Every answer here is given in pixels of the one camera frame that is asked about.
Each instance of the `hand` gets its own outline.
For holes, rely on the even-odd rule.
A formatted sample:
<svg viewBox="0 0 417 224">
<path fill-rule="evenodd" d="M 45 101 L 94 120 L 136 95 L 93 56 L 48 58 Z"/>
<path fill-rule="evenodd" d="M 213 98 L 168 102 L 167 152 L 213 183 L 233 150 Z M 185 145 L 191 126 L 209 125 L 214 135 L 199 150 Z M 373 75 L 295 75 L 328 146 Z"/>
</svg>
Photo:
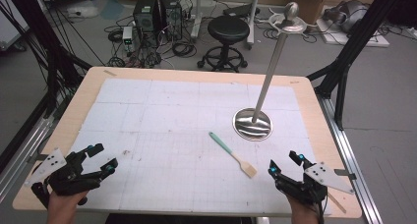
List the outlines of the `hand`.
<svg viewBox="0 0 417 224">
<path fill-rule="evenodd" d="M 293 224 L 318 224 L 319 216 L 315 211 L 316 208 L 313 205 L 305 205 L 299 202 L 297 199 L 287 196 L 288 202 L 291 205 L 292 216 L 291 220 Z"/>
<path fill-rule="evenodd" d="M 77 203 L 88 192 L 78 193 L 72 196 L 59 196 L 55 192 L 49 197 L 47 224 L 71 224 L 77 210 Z"/>
</svg>

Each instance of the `black stool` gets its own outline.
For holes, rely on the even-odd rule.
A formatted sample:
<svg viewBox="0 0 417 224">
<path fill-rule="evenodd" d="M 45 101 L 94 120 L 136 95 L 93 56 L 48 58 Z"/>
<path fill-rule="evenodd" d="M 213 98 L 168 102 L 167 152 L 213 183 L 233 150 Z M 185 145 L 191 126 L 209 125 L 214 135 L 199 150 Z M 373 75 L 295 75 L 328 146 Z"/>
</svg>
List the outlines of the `black stool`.
<svg viewBox="0 0 417 224">
<path fill-rule="evenodd" d="M 223 70 L 228 65 L 230 69 L 239 73 L 238 68 L 246 68 L 248 62 L 243 59 L 242 54 L 230 45 L 244 40 L 249 35 L 249 26 L 242 20 L 231 16 L 220 16 L 213 19 L 208 24 L 208 33 L 216 40 L 220 41 L 223 46 L 217 46 L 210 49 L 203 57 L 202 61 L 197 63 L 199 68 L 205 65 L 205 61 L 212 66 L 212 71 Z M 221 49 L 220 54 L 210 55 L 216 49 Z M 233 50 L 237 56 L 229 57 L 229 50 Z"/>
</svg>

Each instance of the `gray floor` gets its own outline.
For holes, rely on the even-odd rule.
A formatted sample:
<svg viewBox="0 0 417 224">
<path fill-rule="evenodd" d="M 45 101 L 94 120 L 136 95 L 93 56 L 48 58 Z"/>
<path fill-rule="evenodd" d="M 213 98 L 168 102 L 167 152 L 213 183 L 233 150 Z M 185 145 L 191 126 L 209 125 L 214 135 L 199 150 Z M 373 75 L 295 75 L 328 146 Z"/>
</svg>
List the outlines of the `gray floor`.
<svg viewBox="0 0 417 224">
<path fill-rule="evenodd" d="M 84 0 L 71 0 L 77 3 Z M 104 28 L 115 25 L 115 21 L 129 16 L 131 6 L 121 7 L 114 0 L 96 0 L 93 4 L 101 14 L 85 19 L 74 26 L 86 39 L 97 55 L 107 62 L 111 43 Z M 214 12 L 224 9 L 217 5 Z M 268 11 L 262 9 L 261 16 Z M 171 58 L 168 61 L 176 70 L 209 71 L 197 68 L 197 61 L 210 46 L 216 45 L 205 34 L 202 24 L 197 54 L 192 58 Z M 76 34 L 67 29 L 74 49 L 84 60 L 101 64 L 82 44 Z M 385 223 L 415 223 L 417 220 L 417 42 L 395 34 L 386 39 L 389 48 L 366 47 L 349 72 L 343 114 L 345 132 L 358 159 L 377 208 Z M 242 73 L 264 74 L 275 44 L 266 39 L 260 29 L 255 30 L 255 45 L 252 50 L 244 43 L 236 44 L 249 62 Z M 316 43 L 307 43 L 301 36 L 290 36 L 285 44 L 276 69 L 277 75 L 307 76 L 330 64 L 342 46 L 324 44 L 318 37 Z M 8 144 L 26 117 L 45 93 L 45 83 L 31 52 L 8 52 L 0 54 L 0 151 Z M 172 69 L 166 62 L 156 68 Z M 0 204 L 2 223 L 44 223 L 45 212 L 18 211 L 12 207 L 14 195 L 22 185 L 28 170 Z M 79 213 L 77 223 L 104 223 L 106 213 Z M 271 223 L 290 223 L 287 218 L 272 218 Z M 363 218 L 355 220 L 328 219 L 327 223 L 365 223 Z"/>
</svg>

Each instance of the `wooden table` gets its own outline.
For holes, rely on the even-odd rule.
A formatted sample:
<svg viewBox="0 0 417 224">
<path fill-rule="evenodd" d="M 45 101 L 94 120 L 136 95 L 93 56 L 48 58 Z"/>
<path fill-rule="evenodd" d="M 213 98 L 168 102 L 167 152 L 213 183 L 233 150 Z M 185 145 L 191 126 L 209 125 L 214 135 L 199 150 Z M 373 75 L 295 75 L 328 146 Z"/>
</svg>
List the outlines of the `wooden table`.
<svg viewBox="0 0 417 224">
<path fill-rule="evenodd" d="M 91 68 L 50 137 L 42 152 L 43 154 L 49 154 L 55 147 L 60 147 L 62 152 L 67 154 L 91 106 L 94 104 L 102 83 L 109 78 L 261 85 L 265 76 L 108 67 Z M 325 161 L 331 168 L 342 169 L 342 161 L 310 81 L 303 77 L 275 76 L 271 84 L 293 88 L 316 160 Z M 356 196 L 351 196 L 334 189 L 328 189 L 328 191 L 337 200 L 337 203 L 334 203 L 331 199 L 328 200 L 332 208 L 332 215 L 330 217 L 361 217 L 362 211 Z M 44 210 L 44 207 L 31 192 L 30 188 L 26 187 L 21 188 L 13 202 L 13 206 L 19 210 Z"/>
</svg>

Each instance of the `grid paper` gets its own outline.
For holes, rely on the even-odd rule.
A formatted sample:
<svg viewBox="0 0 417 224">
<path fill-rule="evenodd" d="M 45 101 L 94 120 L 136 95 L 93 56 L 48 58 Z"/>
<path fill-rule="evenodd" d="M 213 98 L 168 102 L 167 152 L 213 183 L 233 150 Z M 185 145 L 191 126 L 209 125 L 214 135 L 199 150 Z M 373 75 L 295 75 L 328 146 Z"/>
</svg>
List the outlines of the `grid paper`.
<svg viewBox="0 0 417 224">
<path fill-rule="evenodd" d="M 81 208 L 112 212 L 197 214 L 290 213 L 268 173 L 271 159 L 284 175 L 302 181 L 289 151 L 315 158 L 291 87 L 271 86 L 263 111 L 273 132 L 263 141 L 240 138 L 233 115 L 255 107 L 260 85 L 108 79 L 71 151 L 101 142 L 104 151 L 83 163 L 97 171 L 116 157 L 116 172 L 89 192 Z M 217 134 L 258 169 L 250 179 L 209 136 Z"/>
</svg>

